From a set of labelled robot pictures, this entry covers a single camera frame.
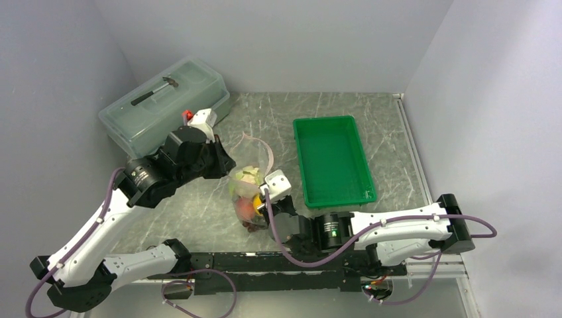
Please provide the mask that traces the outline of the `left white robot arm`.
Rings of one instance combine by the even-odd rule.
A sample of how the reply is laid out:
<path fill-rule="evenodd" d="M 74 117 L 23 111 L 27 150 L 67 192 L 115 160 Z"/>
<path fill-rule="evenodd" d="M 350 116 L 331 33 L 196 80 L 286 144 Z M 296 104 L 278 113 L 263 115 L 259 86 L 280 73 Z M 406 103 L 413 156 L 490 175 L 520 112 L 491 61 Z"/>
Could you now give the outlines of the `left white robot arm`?
<path fill-rule="evenodd" d="M 74 237 L 30 263 L 39 284 L 49 285 L 51 303 L 59 313 L 83 313 L 133 281 L 160 274 L 184 277 L 192 256 L 178 239 L 135 254 L 112 257 L 110 252 L 138 218 L 178 188 L 198 178 L 223 178 L 235 165 L 216 134 L 184 126 L 170 132 L 155 153 L 116 169 L 100 208 Z"/>

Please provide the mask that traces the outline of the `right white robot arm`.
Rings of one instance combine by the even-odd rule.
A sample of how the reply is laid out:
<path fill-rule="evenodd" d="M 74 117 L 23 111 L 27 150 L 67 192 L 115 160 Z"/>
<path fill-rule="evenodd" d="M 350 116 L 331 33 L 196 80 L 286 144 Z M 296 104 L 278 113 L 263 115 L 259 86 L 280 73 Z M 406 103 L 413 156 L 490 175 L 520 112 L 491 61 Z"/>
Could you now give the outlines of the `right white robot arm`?
<path fill-rule="evenodd" d="M 381 275 L 407 258 L 419 258 L 436 250 L 460 254 L 475 249 L 457 198 L 444 194 L 430 205 L 387 213 L 337 212 L 315 218 L 296 213 L 287 195 L 271 202 L 259 197 L 256 206 L 268 225 L 270 236 L 289 262 L 300 268 L 317 268 L 348 250 L 370 252 L 367 270 Z"/>

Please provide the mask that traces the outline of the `white cauliflower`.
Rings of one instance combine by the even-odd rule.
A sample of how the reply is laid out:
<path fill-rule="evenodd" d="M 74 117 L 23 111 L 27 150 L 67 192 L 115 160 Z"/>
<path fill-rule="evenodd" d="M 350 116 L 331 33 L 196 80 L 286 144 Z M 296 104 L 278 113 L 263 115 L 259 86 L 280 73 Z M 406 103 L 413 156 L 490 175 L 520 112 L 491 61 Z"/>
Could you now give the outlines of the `white cauliflower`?
<path fill-rule="evenodd" d="M 245 166 L 229 176 L 229 189 L 235 195 L 250 197 L 259 191 L 264 175 L 259 167 Z"/>

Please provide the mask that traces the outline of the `orange fruit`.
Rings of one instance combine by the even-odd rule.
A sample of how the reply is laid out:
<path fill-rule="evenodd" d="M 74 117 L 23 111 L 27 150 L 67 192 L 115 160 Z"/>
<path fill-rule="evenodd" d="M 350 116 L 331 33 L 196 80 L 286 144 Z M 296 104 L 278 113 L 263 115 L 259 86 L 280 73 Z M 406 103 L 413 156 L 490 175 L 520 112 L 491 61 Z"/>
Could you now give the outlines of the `orange fruit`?
<path fill-rule="evenodd" d="M 260 195 L 255 195 L 252 198 L 252 205 L 253 205 L 254 213 L 256 215 L 263 216 L 261 209 L 264 203 L 262 202 Z"/>

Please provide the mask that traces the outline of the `clear plastic storage box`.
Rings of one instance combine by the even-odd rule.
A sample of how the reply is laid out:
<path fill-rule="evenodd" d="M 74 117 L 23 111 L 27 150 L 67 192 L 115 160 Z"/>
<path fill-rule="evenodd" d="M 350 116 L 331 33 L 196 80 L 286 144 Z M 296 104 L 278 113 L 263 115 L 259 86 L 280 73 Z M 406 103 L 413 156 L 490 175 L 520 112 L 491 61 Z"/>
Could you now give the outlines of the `clear plastic storage box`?
<path fill-rule="evenodd" d="M 132 106 L 131 101 L 160 87 L 162 77 L 179 83 Z M 186 57 L 102 109 L 98 116 L 107 134 L 130 158 L 156 152 L 169 132 L 182 126 L 182 113 L 213 109 L 221 121 L 230 112 L 230 93 L 223 77 L 198 58 Z"/>

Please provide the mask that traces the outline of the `green plastic tray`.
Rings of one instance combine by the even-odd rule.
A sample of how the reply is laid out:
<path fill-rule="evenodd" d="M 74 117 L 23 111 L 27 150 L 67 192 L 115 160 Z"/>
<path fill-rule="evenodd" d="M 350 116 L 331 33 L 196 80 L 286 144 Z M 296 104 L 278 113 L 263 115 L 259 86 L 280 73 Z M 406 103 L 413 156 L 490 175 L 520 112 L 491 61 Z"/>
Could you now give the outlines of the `green plastic tray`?
<path fill-rule="evenodd" d="M 308 208 L 366 205 L 377 200 L 354 117 L 295 119 L 293 129 Z"/>

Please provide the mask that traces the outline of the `pink peach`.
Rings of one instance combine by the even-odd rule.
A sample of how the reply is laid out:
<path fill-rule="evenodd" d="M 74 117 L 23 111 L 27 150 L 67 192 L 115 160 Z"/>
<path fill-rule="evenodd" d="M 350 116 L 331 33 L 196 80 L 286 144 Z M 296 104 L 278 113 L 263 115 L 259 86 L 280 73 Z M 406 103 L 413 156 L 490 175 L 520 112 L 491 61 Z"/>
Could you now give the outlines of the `pink peach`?
<path fill-rule="evenodd" d="M 246 197 L 241 197 L 235 202 L 235 211 L 241 219 L 246 221 L 252 220 L 255 216 L 253 202 Z"/>

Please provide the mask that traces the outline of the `black handled hammer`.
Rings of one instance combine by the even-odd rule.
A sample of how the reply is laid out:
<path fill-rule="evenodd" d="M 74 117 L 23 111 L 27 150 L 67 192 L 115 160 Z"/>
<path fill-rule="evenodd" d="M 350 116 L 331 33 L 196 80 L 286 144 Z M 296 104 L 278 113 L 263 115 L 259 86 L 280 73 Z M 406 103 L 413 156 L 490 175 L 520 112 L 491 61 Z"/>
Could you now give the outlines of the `black handled hammer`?
<path fill-rule="evenodd" d="M 139 103 L 142 103 L 144 100 L 148 99 L 149 97 L 153 96 L 155 93 L 158 93 L 159 91 L 163 90 L 164 88 L 170 86 L 173 88 L 177 88 L 179 86 L 179 83 L 170 78 L 170 77 L 162 77 L 162 81 L 164 82 L 160 87 L 157 87 L 156 89 L 153 89 L 152 91 L 148 91 L 145 94 L 137 97 L 136 99 L 131 101 L 131 105 L 132 106 L 137 106 Z"/>

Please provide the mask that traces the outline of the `clear zip top bag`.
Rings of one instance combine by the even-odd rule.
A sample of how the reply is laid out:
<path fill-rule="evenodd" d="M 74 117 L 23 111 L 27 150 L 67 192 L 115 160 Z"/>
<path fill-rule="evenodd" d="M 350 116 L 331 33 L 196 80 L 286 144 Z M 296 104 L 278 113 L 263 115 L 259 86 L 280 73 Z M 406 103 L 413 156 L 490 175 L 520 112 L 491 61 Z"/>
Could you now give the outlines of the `clear zip top bag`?
<path fill-rule="evenodd" d="M 236 216 L 249 233 L 266 229 L 265 217 L 258 207 L 262 204 L 260 186 L 274 164 L 273 151 L 265 141 L 244 133 L 229 155 L 236 163 L 228 175 Z"/>

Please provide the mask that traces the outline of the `dark red grape bunch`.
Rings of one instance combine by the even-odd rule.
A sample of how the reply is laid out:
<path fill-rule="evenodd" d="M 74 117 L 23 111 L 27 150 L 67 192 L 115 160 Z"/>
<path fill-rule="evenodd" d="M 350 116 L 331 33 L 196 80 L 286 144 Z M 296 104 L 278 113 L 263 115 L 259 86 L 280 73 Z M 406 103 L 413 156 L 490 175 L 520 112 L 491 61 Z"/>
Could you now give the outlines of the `dark red grape bunch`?
<path fill-rule="evenodd" d="M 254 224 L 248 221 L 243 221 L 242 222 L 242 226 L 244 226 L 244 228 L 246 228 L 246 230 L 249 233 L 253 233 L 253 232 L 257 232 L 257 231 L 261 231 L 261 230 L 266 230 L 268 228 L 268 225 L 265 224 Z"/>

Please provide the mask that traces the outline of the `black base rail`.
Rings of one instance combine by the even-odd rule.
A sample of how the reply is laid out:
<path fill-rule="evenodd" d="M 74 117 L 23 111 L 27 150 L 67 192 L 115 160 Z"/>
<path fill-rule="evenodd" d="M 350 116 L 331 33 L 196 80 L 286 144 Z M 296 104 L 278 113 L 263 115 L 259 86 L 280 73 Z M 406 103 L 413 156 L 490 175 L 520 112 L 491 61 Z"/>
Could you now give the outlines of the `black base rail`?
<path fill-rule="evenodd" d="M 214 295 L 233 288 L 242 292 L 339 290 L 359 292 L 368 281 L 403 277 L 407 268 L 383 266 L 372 251 L 351 250 L 317 268 L 302 268 L 281 252 L 194 252 L 192 273 L 196 295 Z"/>

